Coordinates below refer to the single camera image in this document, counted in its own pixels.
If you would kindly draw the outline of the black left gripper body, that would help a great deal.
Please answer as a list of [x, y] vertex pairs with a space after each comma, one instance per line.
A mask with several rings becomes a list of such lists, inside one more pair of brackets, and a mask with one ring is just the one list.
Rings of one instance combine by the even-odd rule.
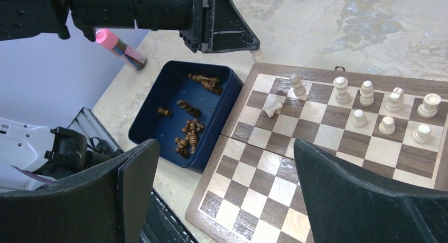
[[203, 39], [203, 13], [209, 0], [70, 0], [75, 26], [89, 41], [97, 28], [178, 30], [197, 52]]

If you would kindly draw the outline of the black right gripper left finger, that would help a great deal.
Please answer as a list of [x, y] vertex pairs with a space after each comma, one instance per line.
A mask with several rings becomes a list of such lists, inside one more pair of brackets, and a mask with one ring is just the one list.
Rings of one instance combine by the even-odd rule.
[[160, 146], [129, 151], [33, 191], [1, 194], [1, 242], [138, 242]]

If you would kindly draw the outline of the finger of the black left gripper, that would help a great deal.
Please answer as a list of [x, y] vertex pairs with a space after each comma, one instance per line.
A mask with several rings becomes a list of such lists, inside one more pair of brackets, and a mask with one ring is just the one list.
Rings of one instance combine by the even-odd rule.
[[260, 40], [239, 13], [233, 0], [214, 0], [211, 53], [256, 51]]

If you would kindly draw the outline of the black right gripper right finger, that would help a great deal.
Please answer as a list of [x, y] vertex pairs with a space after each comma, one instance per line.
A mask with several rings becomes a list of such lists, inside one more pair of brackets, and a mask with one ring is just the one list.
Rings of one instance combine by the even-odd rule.
[[315, 242], [447, 242], [447, 192], [396, 181], [297, 139]]

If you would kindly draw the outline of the light chess piece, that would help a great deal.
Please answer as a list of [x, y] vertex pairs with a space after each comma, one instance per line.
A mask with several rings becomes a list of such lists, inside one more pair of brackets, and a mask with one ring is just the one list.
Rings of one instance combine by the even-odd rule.
[[251, 50], [250, 53], [253, 56], [253, 61], [254, 62], [262, 62], [264, 59], [264, 54], [261, 50], [261, 48], [257, 49], [257, 50]]
[[345, 77], [337, 77], [333, 81], [335, 88], [335, 99], [340, 105], [348, 104], [351, 100], [351, 95], [348, 92], [348, 80]]
[[379, 127], [379, 131], [384, 135], [391, 135], [395, 132], [395, 120], [390, 116], [382, 118]]
[[413, 131], [411, 138], [415, 143], [427, 144], [432, 139], [432, 129], [427, 124], [420, 124]]
[[293, 89], [293, 92], [297, 97], [306, 94], [306, 88], [297, 74], [294, 73], [290, 74], [290, 84]]
[[432, 118], [437, 114], [438, 106], [442, 98], [438, 94], [430, 93], [423, 98], [423, 103], [419, 105], [417, 113], [424, 118]]
[[362, 109], [357, 109], [353, 112], [352, 123], [356, 128], [362, 128], [366, 125], [367, 118], [365, 112]]
[[283, 102], [277, 101], [263, 109], [268, 118], [272, 118], [274, 114], [283, 108]]
[[404, 90], [395, 87], [390, 95], [386, 98], [385, 107], [390, 113], [397, 113], [402, 110], [404, 105]]
[[360, 98], [359, 101], [363, 106], [370, 106], [374, 102], [374, 86], [370, 80], [363, 82], [360, 88]]

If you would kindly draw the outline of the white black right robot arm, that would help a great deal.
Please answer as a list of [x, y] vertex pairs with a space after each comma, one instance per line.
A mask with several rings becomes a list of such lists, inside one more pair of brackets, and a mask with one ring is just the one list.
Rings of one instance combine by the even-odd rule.
[[[217, 164], [213, 171], [213, 176], [210, 183], [207, 183], [207, 191], [203, 193], [201, 197], [201, 208], [198, 210], [199, 214], [205, 215], [213, 222], [223, 222], [220, 224], [223, 231], [226, 229], [230, 234], [233, 234], [236, 239], [232, 239], [234, 242], [263, 242], [264, 236], [256, 234], [256, 227], [260, 227], [258, 224], [262, 223], [260, 229], [266, 228], [272, 231], [272, 236], [278, 234], [276, 241], [281, 241], [282, 235], [285, 235], [286, 239], [291, 239], [293, 242], [305, 242], [307, 239], [300, 239], [302, 236], [311, 236], [313, 233], [314, 242], [447, 242], [447, 191], [432, 191], [426, 187], [430, 185], [429, 178], [417, 174], [417, 171], [405, 172], [404, 169], [399, 169], [399, 162], [405, 161], [405, 155], [427, 155], [426, 160], [436, 159], [436, 151], [441, 151], [442, 144], [437, 144], [443, 137], [441, 131], [443, 127], [438, 125], [429, 125], [432, 127], [433, 139], [431, 143], [426, 145], [416, 144], [412, 141], [410, 135], [414, 128], [417, 128], [417, 121], [407, 121], [406, 131], [404, 132], [405, 120], [399, 120], [396, 122], [395, 134], [391, 136], [385, 136], [378, 131], [380, 118], [377, 117], [377, 123], [375, 129], [364, 133], [361, 129], [351, 128], [349, 124], [344, 124], [347, 127], [343, 130], [344, 133], [338, 134], [338, 138], [333, 143], [328, 143], [326, 146], [322, 143], [323, 132], [318, 133], [317, 129], [311, 131], [310, 128], [305, 129], [305, 123], [310, 121], [298, 120], [296, 130], [297, 137], [292, 135], [281, 134], [280, 132], [273, 132], [274, 121], [268, 125], [259, 124], [259, 126], [250, 125], [239, 121], [232, 131], [232, 136], [226, 141], [226, 148], [222, 149], [223, 154], [219, 157], [219, 164]], [[49, 152], [53, 147], [54, 135], [50, 133], [49, 128], [41, 128], [40, 126], [27, 128], [23, 124], [17, 124], [16, 122], [5, 122], [1, 126], [1, 163], [15, 166], [22, 171], [35, 171], [35, 168], [40, 168], [46, 162], [43, 157], [46, 152]], [[313, 168], [308, 167], [310, 171], [299, 168], [299, 173], [305, 174], [309, 180], [314, 180], [309, 188], [305, 189], [305, 185], [301, 185], [300, 179], [297, 178], [295, 165], [292, 165], [287, 158], [293, 161], [293, 141], [298, 139], [299, 136], [312, 137], [311, 134], [305, 134], [305, 130], [310, 130], [314, 137], [313, 145], [316, 147], [309, 147], [306, 151], [311, 152], [311, 148], [314, 148], [317, 152], [325, 155], [328, 159], [332, 159], [336, 162], [336, 158], [330, 153], [337, 153], [341, 155], [341, 159], [337, 162], [345, 169], [350, 168], [350, 172], [353, 172], [354, 166], [348, 166], [347, 163], [360, 164], [363, 160], [363, 167], [365, 169], [355, 169], [359, 180], [361, 180], [360, 173], [363, 173], [363, 180], [373, 180], [373, 183], [378, 183], [381, 188], [386, 190], [389, 188], [389, 192], [392, 192], [394, 187], [395, 192], [407, 194], [410, 197], [417, 197], [417, 194], [426, 195], [428, 197], [417, 198], [414, 201], [414, 210], [419, 211], [419, 216], [416, 217], [416, 213], [406, 213], [408, 208], [404, 203], [397, 201], [397, 209], [393, 206], [386, 206], [383, 204], [382, 199], [379, 199], [380, 204], [374, 204], [374, 196], [370, 199], [367, 197], [355, 196], [355, 188], [345, 187], [342, 185], [342, 181], [336, 185], [336, 180], [342, 180], [336, 176], [336, 171], [329, 171], [329, 167], [321, 167], [318, 169], [317, 165]], [[349, 152], [343, 152], [343, 144], [351, 143], [351, 139], [348, 137], [360, 137], [357, 142], [356, 148], [360, 148], [364, 157], [356, 157], [349, 155]], [[394, 180], [386, 180], [384, 176], [379, 176], [375, 173], [367, 173], [367, 166], [376, 163], [375, 165], [383, 165], [373, 160], [368, 160], [370, 157], [376, 158], [379, 155], [375, 155], [376, 147], [383, 147], [388, 145], [394, 148], [395, 154], [388, 154], [385, 159], [394, 161], [397, 160], [394, 169]], [[262, 208], [261, 203], [267, 205], [269, 200], [274, 200], [274, 197], [268, 197], [267, 187], [264, 192], [256, 192], [254, 189], [255, 182], [258, 180], [264, 180], [261, 176], [256, 178], [257, 172], [262, 171], [262, 158], [263, 161], [268, 159], [268, 155], [281, 158], [281, 163], [276, 168], [264, 170], [263, 175], [270, 179], [272, 178], [272, 184], [269, 186], [269, 193], [274, 194], [275, 179], [282, 179], [284, 182], [291, 182], [288, 184], [296, 184], [296, 192], [305, 193], [308, 197], [306, 204], [303, 203], [302, 197], [289, 197], [285, 198], [285, 202], [275, 201], [279, 204], [280, 208], [286, 208], [286, 204], [289, 205], [291, 216], [285, 214], [283, 219], [282, 228], [276, 228], [274, 221], [266, 221], [261, 217]], [[392, 166], [383, 165], [391, 172]], [[232, 182], [238, 182], [238, 184], [245, 186], [247, 191], [245, 197], [248, 197], [248, 201], [243, 201], [240, 198], [241, 207], [237, 208], [237, 205], [231, 203], [230, 197], [232, 192], [229, 192], [229, 187]], [[1, 214], [1, 219], [6, 219], [5, 222], [1, 222], [1, 229], [6, 229], [6, 232], [1, 234], [1, 242], [142, 242], [143, 236], [143, 224], [149, 222], [149, 218], [143, 218], [143, 208], [149, 208], [148, 199], [139, 198], [143, 201], [143, 204], [138, 204], [137, 215], [133, 215], [131, 222], [137, 222], [136, 225], [130, 225], [127, 229], [132, 229], [129, 240], [125, 237], [125, 223], [123, 221], [123, 208], [122, 201], [119, 195], [113, 200], [112, 197], [106, 197], [106, 194], [111, 195], [114, 191], [119, 194], [119, 180], [116, 183], [114, 181], [106, 181], [106, 183], [99, 183], [100, 188], [94, 189], [91, 186], [87, 186], [87, 190], [90, 192], [81, 192], [81, 194], [75, 194], [74, 197], [67, 195], [63, 201], [57, 200], [56, 197], [49, 197], [45, 199], [42, 204], [38, 204], [37, 198], [23, 199], [23, 210], [20, 208], [19, 197], [12, 197], [11, 194], [37, 194], [37, 190], [18, 190], [7, 191], [6, 194], [1, 194], [1, 212], [8, 211], [10, 213]], [[57, 211], [55, 214], [50, 214], [50, 211], [56, 210], [53, 208], [62, 208], [62, 211], [73, 210], [69, 215], [74, 214], [75, 217], [70, 218], [57, 218], [57, 215], [62, 214], [62, 211]], [[307, 212], [312, 211], [312, 219], [310, 220], [310, 227], [308, 223], [303, 225], [292, 224], [292, 218], [305, 219], [308, 218]], [[255, 217], [253, 223], [254, 229], [247, 227], [237, 227], [237, 221], [247, 221], [248, 218]], [[31, 222], [31, 219], [42, 218], [44, 222], [50, 223], [48, 226], [43, 225], [43, 232], [38, 232], [37, 224], [27, 226], [26, 222]], [[224, 236], [224, 241], [230, 242], [230, 236]]]

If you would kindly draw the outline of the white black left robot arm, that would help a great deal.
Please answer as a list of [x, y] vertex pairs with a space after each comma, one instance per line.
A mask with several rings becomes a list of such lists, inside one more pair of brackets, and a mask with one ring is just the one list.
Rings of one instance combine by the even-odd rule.
[[89, 41], [97, 28], [177, 30], [193, 52], [256, 51], [260, 41], [232, 0], [1, 0], [1, 40], [41, 33], [70, 37], [74, 25]]

